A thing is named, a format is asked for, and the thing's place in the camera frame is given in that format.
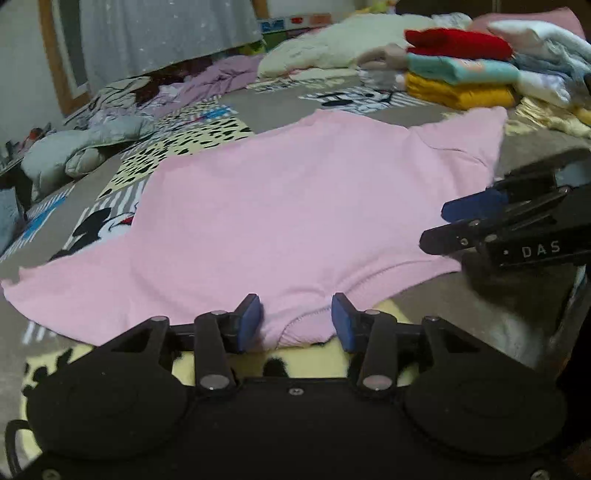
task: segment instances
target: wall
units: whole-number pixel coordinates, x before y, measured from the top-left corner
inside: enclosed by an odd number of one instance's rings
[[[0,7],[0,145],[21,141],[33,127],[63,116],[53,89],[39,26],[38,0]]]
[[[267,0],[270,17],[331,13],[337,18],[355,10],[356,0]]]

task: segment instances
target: dalmatian spot pattern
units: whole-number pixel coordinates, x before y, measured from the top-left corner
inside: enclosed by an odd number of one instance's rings
[[[100,193],[99,198],[150,175],[167,157],[196,153],[253,135],[252,130],[234,116],[219,118],[208,124],[173,134],[123,159],[119,170]]]
[[[214,112],[215,115],[213,118],[208,118]],[[154,133],[152,136],[126,150],[122,154],[121,159],[124,160],[173,133],[192,129],[196,126],[197,122],[201,125],[219,118],[230,117],[233,113],[236,113],[236,111],[227,105],[218,103],[217,97],[187,105],[157,120],[154,124]]]

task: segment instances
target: folded yellow clothing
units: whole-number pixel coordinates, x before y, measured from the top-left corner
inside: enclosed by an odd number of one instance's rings
[[[585,125],[591,126],[591,110],[582,107],[575,107],[572,112],[575,116],[581,120]]]
[[[407,73],[407,92],[415,98],[440,103],[458,110],[515,106],[515,97],[508,85],[484,83],[450,85],[440,80],[426,79],[411,72]]]

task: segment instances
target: folded teal clothing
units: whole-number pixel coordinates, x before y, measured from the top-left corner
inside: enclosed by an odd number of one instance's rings
[[[408,69],[427,79],[461,83],[514,83],[519,70],[511,63],[497,60],[463,60],[451,57],[408,54]]]

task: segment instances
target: cable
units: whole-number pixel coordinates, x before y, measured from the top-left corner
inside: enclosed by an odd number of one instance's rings
[[[19,430],[31,430],[29,422],[26,420],[11,420],[6,425],[6,430],[4,430],[6,459],[8,461],[8,468],[10,468],[10,474],[13,477],[22,472],[17,456],[17,432]]]

